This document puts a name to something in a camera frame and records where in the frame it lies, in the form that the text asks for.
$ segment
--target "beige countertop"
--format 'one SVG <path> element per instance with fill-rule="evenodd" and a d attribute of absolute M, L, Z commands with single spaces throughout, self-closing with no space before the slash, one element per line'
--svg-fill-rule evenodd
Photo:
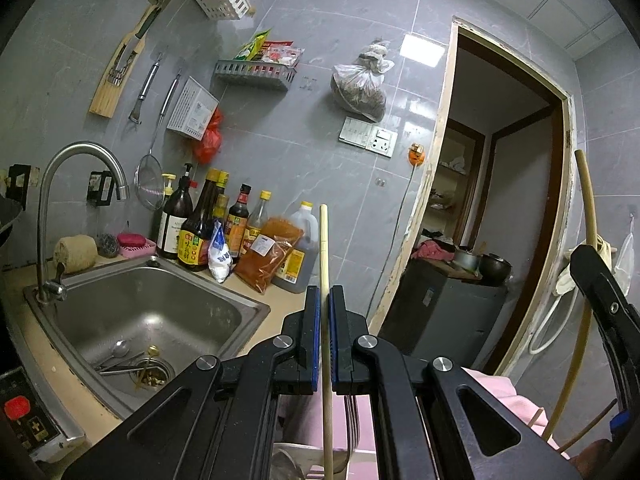
<path fill-rule="evenodd" d="M 111 264 L 118 258 L 98 258 L 96 266 Z M 206 270 L 199 273 L 206 280 L 213 281 Z M 12 269 L 2 273 L 4 291 L 7 300 L 16 314 L 20 331 L 33 354 L 40 370 L 49 386 L 58 396 L 63 406 L 84 429 L 89 444 L 95 444 L 119 423 L 120 419 L 103 406 L 96 397 L 73 374 L 66 361 L 53 348 L 49 338 L 31 312 L 23 297 L 25 286 L 36 283 L 35 266 Z M 280 333 L 282 321 L 287 314 L 302 310 L 305 302 L 304 294 L 291 294 L 277 286 L 271 285 L 264 294 L 259 294 L 232 274 L 222 287 L 242 294 L 255 301 L 269 305 L 271 311 L 258 327 L 249 342 L 239 355 L 246 354 L 255 344 Z"/>

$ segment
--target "plastic jug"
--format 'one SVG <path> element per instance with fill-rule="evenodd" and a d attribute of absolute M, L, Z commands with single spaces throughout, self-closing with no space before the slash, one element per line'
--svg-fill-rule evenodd
<path fill-rule="evenodd" d="M 271 280 L 294 294 L 306 291 L 320 252 L 318 219 L 311 213 L 313 206 L 311 202 L 301 202 L 300 209 L 290 216 L 289 221 L 305 233 Z"/>

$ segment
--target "sink basin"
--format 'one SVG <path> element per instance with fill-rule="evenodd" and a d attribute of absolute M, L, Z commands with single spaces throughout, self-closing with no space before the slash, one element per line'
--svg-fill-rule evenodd
<path fill-rule="evenodd" d="M 36 288 L 24 295 L 53 346 L 73 372 L 120 418 L 126 418 L 199 356 L 235 357 L 270 309 L 156 256 L 117 262 L 63 279 L 65 301 L 41 308 Z M 150 365 L 153 379 L 136 387 L 135 372 L 101 376 L 94 366 L 118 340 L 127 365 Z M 148 358 L 156 346 L 159 354 Z M 106 365 L 119 359 L 112 359 Z"/>

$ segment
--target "silver screw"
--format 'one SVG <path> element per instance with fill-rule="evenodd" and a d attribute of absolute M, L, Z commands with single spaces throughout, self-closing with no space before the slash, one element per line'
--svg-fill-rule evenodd
<path fill-rule="evenodd" d="M 218 359 L 213 355 L 201 355 L 196 361 L 199 370 L 211 370 L 218 364 Z"/>
<path fill-rule="evenodd" d="M 449 358 L 436 357 L 433 360 L 433 367 L 436 370 L 439 370 L 441 372 L 448 372 L 449 370 L 451 370 L 453 368 L 453 363 L 451 362 L 451 359 L 449 359 Z"/>
<path fill-rule="evenodd" d="M 288 335 L 277 335 L 273 338 L 273 345 L 277 348 L 289 348 L 293 345 L 293 339 Z"/>
<path fill-rule="evenodd" d="M 361 335 L 358 338 L 358 344 L 363 348 L 373 348 L 378 344 L 378 340 L 373 335 Z"/>

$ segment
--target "sink drain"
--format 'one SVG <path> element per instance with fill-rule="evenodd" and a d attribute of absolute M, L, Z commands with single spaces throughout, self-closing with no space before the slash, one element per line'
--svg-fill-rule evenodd
<path fill-rule="evenodd" d="M 138 375 L 144 372 L 142 385 L 148 388 L 160 389 L 175 377 L 175 372 L 172 366 L 157 357 L 140 359 L 140 361 L 135 363 L 134 366 L 143 368 L 147 363 L 148 366 L 146 367 L 146 370 L 138 370 L 129 373 L 129 377 L 134 383 L 138 382 Z"/>

